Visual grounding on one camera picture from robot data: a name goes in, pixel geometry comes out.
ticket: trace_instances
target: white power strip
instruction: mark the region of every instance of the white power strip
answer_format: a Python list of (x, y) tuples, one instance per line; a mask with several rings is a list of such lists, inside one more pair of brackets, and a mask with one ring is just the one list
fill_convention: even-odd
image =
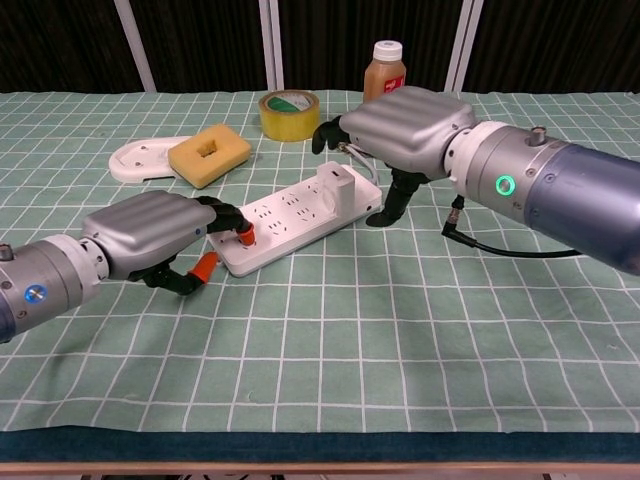
[(348, 165), (328, 162), (317, 175), (240, 207), (256, 241), (235, 233), (209, 235), (220, 260), (243, 277), (380, 208), (382, 191)]

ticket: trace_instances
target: cable connector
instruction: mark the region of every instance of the cable connector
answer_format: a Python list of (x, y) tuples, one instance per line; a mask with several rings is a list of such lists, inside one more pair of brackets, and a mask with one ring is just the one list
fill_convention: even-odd
[(447, 216), (447, 221), (442, 229), (442, 234), (449, 237), (451, 232), (456, 231), (458, 226), (458, 220), (460, 219), (460, 212), (464, 208), (464, 197), (458, 195), (456, 199), (451, 202), (451, 211)]

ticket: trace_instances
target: bottle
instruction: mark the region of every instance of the bottle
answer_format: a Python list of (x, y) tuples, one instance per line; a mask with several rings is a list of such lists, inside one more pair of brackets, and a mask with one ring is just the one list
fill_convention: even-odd
[(364, 72), (364, 97), (368, 102), (404, 85), (407, 69), (402, 63), (402, 44), (393, 40), (376, 42), (373, 60)]

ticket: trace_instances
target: tape roll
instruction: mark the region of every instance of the tape roll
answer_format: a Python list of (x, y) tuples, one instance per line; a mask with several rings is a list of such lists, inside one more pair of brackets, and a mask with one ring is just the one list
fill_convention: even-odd
[(320, 102), (304, 90), (280, 90), (260, 99), (263, 133), (278, 142), (300, 142), (320, 124)]

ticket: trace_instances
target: blue status light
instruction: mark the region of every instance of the blue status light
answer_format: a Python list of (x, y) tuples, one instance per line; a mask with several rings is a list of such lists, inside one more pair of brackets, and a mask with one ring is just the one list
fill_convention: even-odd
[(47, 289), (43, 285), (31, 285), (24, 292), (24, 299), (29, 303), (44, 302), (47, 298)]

